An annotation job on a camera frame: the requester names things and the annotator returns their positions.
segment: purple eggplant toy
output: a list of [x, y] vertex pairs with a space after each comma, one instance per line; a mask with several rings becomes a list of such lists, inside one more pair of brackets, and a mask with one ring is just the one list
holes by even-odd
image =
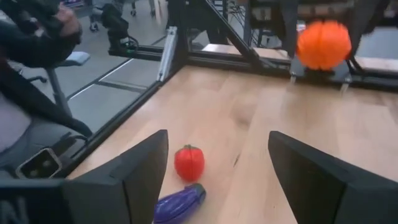
[[155, 206], [154, 224], [180, 224], [203, 203], [206, 190], [201, 184], [186, 186], [183, 190], [160, 199]]

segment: concrete floor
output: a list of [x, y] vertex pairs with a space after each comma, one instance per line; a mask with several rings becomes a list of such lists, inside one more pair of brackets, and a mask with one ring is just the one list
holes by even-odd
[[[124, 8], [124, 18], [129, 22], [130, 35], [141, 45], [155, 43], [156, 46], [164, 46], [165, 24], [158, 25], [150, 16], [147, 0], [136, 2], [136, 7], [136, 17], [130, 15], [129, 4]], [[100, 27], [99, 32], [91, 33], [86, 16], [88, 13], [89, 11], [85, 10], [78, 12], [83, 27], [83, 42], [76, 47], [76, 51], [88, 52], [91, 58], [82, 67], [58, 68], [57, 76], [66, 95], [77, 93], [69, 101], [73, 116], [85, 122], [93, 131], [97, 131], [155, 81], [159, 62], [109, 56], [106, 30]], [[243, 34], [243, 28], [235, 18], [230, 19], [230, 23], [237, 33]], [[398, 45], [394, 44], [394, 40], [397, 39], [398, 30], [378, 29], [375, 33], [363, 37], [358, 55], [398, 58]], [[203, 46], [208, 44], [206, 33], [200, 34], [195, 42]], [[124, 63], [123, 67], [108, 73], [122, 63]], [[24, 69], [23, 76], [29, 78], [36, 75], [46, 76], [43, 69]], [[34, 82], [34, 85], [53, 99], [49, 83]], [[115, 86], [127, 87], [130, 90], [115, 88]]]

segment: hand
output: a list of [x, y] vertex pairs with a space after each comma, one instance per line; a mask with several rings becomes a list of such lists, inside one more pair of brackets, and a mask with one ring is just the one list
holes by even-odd
[[80, 31], [80, 23], [72, 9], [60, 4], [60, 8], [55, 17], [63, 23], [60, 36], [66, 37]]

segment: office chair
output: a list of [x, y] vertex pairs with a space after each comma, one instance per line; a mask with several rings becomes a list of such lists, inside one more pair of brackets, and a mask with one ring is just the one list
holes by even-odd
[[[61, 86], [58, 81], [57, 74], [55, 73], [55, 69], [59, 67], [82, 66], [88, 61], [88, 59], [90, 59], [90, 54], [86, 52], [72, 52], [72, 54], [70, 54], [69, 57], [60, 64], [52, 68], [45, 68], [47, 76], [50, 80], [51, 87], [53, 89], [55, 103], [59, 105], [70, 116], [72, 116], [72, 112], [70, 111], [70, 108], [68, 106], [68, 100], [61, 90]], [[40, 80], [42, 83], [47, 82], [47, 79], [44, 77], [33, 77], [29, 78], [28, 80], [31, 82], [36, 80]]]

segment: red tomato toy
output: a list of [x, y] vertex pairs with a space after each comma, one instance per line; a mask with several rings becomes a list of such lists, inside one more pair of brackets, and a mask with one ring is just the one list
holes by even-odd
[[174, 155], [174, 167], [184, 181], [197, 181], [205, 168], [203, 152], [191, 145], [184, 146]]

